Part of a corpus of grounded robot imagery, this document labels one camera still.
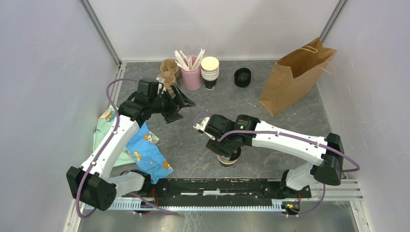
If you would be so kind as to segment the black paper coffee cup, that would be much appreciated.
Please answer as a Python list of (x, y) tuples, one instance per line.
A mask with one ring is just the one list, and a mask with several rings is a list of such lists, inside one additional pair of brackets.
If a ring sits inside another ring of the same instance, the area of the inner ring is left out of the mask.
[(239, 155), (239, 156), (236, 155), (236, 156), (233, 157), (233, 158), (234, 158), (233, 160), (227, 160), (227, 159), (225, 159), (223, 156), (217, 155), (217, 158), (218, 158), (218, 160), (219, 160), (219, 163), (220, 163), (220, 165), (221, 165), (222, 167), (230, 167), (230, 166), (232, 166), (234, 163), (237, 162), (237, 160), (238, 160), (239, 157), (240, 157), (240, 155)]

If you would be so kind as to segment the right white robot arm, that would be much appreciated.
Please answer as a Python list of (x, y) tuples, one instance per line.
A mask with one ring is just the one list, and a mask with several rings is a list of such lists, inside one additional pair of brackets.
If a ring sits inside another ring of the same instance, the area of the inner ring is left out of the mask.
[(206, 147), (217, 155), (223, 166), (233, 165), (244, 146), (269, 148), (305, 160), (305, 164), (282, 175), (279, 191), (285, 197), (292, 197), (315, 181), (329, 186), (341, 184), (344, 158), (341, 139), (336, 134), (304, 135), (248, 115), (239, 115), (235, 121), (211, 115), (194, 128), (209, 137)]

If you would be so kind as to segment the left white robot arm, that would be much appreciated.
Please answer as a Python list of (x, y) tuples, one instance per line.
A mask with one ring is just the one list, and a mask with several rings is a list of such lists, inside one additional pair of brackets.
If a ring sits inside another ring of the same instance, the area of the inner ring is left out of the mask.
[(161, 114), (171, 123), (182, 118), (180, 109), (194, 105), (175, 84), (168, 91), (156, 80), (141, 80), (119, 107), (109, 108), (102, 116), (109, 130), (90, 157), (80, 167), (68, 169), (66, 177), (75, 203), (104, 211), (117, 197), (130, 192), (148, 196), (152, 186), (173, 170), (146, 121)]

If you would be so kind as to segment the brown paper takeout bag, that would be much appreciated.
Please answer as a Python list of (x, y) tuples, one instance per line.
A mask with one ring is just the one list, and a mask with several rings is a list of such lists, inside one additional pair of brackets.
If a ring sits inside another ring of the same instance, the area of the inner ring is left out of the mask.
[(337, 73), (331, 63), (336, 53), (316, 38), (277, 60), (260, 95), (260, 104), (275, 116), (304, 98), (323, 72)]

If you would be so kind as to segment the pink metal utensil cup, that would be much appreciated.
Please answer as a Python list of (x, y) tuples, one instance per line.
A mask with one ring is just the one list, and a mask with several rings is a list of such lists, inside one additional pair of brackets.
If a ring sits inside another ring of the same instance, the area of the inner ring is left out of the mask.
[(181, 74), (185, 88), (189, 90), (196, 90), (202, 86), (203, 80), (201, 77), (200, 63), (198, 64), (197, 68), (193, 71), (186, 71), (184, 69), (181, 69)]

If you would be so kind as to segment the brown cardboard cup carriers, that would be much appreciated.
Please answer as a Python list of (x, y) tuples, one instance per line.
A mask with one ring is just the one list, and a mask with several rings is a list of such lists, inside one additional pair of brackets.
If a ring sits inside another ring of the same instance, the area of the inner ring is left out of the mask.
[(160, 72), (156, 79), (163, 83), (165, 89), (172, 95), (174, 92), (171, 84), (176, 84), (176, 79), (181, 75), (180, 67), (177, 66), (175, 59), (168, 58), (162, 61)]

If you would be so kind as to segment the wooden stirrers in wrappers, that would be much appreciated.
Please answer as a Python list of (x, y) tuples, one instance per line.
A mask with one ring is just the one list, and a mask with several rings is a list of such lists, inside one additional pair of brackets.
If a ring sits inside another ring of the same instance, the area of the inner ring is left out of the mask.
[(200, 67), (204, 53), (205, 53), (205, 50), (201, 49), (196, 60), (193, 61), (193, 58), (186, 56), (182, 52), (182, 50), (180, 51), (175, 50), (174, 51), (175, 63), (178, 67), (180, 67), (184, 71), (194, 71)]

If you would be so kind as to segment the stack of paper cups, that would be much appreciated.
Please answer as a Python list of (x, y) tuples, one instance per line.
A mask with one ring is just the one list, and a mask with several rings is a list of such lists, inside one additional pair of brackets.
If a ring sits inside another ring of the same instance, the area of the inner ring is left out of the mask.
[(216, 57), (205, 57), (201, 61), (201, 77), (206, 89), (213, 90), (219, 76), (220, 62)]

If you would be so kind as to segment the stack of black lids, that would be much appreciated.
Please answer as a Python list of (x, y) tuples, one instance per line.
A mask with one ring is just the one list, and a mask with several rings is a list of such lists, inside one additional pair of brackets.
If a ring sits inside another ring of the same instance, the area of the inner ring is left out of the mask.
[(239, 68), (234, 73), (234, 83), (237, 87), (247, 87), (251, 82), (251, 71), (248, 68)]

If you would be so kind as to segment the blue patterned cloth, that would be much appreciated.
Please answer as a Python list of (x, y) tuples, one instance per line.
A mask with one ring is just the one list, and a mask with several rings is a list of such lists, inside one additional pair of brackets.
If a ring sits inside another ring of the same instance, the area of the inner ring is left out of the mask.
[(152, 184), (173, 172), (170, 163), (157, 147), (158, 141), (159, 138), (151, 133), (144, 123), (125, 146), (138, 169), (150, 175)]

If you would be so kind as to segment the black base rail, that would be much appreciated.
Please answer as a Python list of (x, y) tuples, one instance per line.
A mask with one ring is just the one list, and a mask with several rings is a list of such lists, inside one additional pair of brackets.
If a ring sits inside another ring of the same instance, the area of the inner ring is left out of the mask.
[(272, 200), (308, 199), (309, 186), (293, 190), (280, 179), (164, 178), (137, 194), (155, 197), (159, 206), (269, 206)]

